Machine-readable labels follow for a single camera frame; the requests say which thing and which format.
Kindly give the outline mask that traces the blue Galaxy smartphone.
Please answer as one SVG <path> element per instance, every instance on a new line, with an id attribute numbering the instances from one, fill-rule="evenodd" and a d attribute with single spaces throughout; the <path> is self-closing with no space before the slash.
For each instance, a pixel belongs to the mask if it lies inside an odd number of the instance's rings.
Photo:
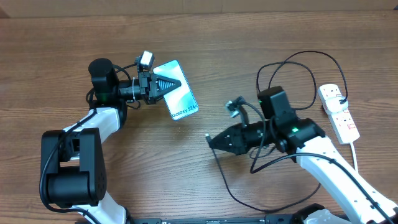
<path id="1" fill-rule="evenodd" d="M 181 86 L 164 96 L 171 118 L 179 120 L 198 112 L 199 107 L 178 60 L 172 60 L 153 69 L 156 75 L 179 80 Z"/>

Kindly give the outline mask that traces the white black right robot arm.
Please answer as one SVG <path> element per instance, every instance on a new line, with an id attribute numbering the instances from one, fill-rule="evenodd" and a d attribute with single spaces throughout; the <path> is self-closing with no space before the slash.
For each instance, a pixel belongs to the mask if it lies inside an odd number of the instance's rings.
<path id="1" fill-rule="evenodd" d="M 251 166 L 255 174 L 284 159 L 292 159 L 318 180 L 343 209 L 351 223 L 397 223 L 397 204 L 368 184 L 341 156 L 331 139 L 313 120 L 300 119 L 290 106 L 281 86 L 258 93 L 261 120 L 250 123 L 239 97 L 226 104 L 241 122 L 217 136 L 206 137 L 212 151 L 242 155 L 252 148 L 274 144 L 282 157 L 260 167 Z"/>

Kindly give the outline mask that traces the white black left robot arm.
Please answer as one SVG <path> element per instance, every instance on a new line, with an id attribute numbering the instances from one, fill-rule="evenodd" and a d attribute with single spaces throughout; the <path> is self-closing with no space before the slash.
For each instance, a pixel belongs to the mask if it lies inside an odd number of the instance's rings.
<path id="1" fill-rule="evenodd" d="M 154 68 L 154 56 L 144 52 L 133 66 L 137 77 L 119 80 L 125 67 L 107 58 L 89 64 L 92 89 L 86 99 L 88 114 L 62 130 L 47 131 L 41 139 L 39 195 L 47 210 L 77 212 L 89 223 L 133 223 L 126 207 L 107 191 L 102 144 L 126 122 L 133 103 L 154 105 L 165 100 L 173 119 L 177 108 L 185 109 L 190 93 L 185 74 L 177 60 Z"/>

